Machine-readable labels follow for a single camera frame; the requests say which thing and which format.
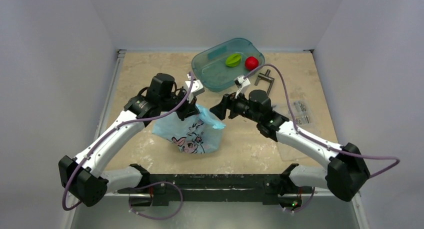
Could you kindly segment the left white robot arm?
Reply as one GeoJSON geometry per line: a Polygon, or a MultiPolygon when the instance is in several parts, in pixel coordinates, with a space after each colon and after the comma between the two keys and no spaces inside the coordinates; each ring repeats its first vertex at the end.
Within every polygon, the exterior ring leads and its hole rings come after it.
{"type": "Polygon", "coordinates": [[[62,207],[70,211],[83,203],[97,204],[105,194],[131,188],[138,194],[150,186],[149,172],[138,164],[105,171],[111,159],[136,134],[152,121],[172,113],[184,121],[199,113],[197,96],[205,91],[192,73],[180,88],[175,78],[166,73],[155,75],[149,86],[129,99],[113,124],[90,146],[74,157],[65,155],[58,163],[64,187],[62,207]]]}

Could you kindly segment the light blue plastic bag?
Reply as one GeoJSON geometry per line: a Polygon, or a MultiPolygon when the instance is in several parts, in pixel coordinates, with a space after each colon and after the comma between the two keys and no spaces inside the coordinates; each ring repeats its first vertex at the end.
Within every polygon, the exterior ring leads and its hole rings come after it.
{"type": "Polygon", "coordinates": [[[175,144],[187,154],[208,154],[217,151],[226,125],[208,108],[197,104],[198,114],[180,120],[174,112],[156,120],[152,134],[175,144]]]}

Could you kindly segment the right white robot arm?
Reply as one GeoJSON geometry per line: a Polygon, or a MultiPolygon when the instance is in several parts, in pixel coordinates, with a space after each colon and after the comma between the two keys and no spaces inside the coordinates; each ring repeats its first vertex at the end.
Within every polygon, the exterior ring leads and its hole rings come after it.
{"type": "Polygon", "coordinates": [[[225,94],[210,112],[220,120],[237,116],[249,119],[256,123],[264,137],[290,146],[322,166],[322,169],[295,166],[280,180],[282,189],[288,193],[303,186],[323,188],[349,202],[371,177],[365,156],[356,145],[326,141],[300,128],[273,109],[271,99],[263,90],[255,89],[248,97],[235,92],[225,94]]]}

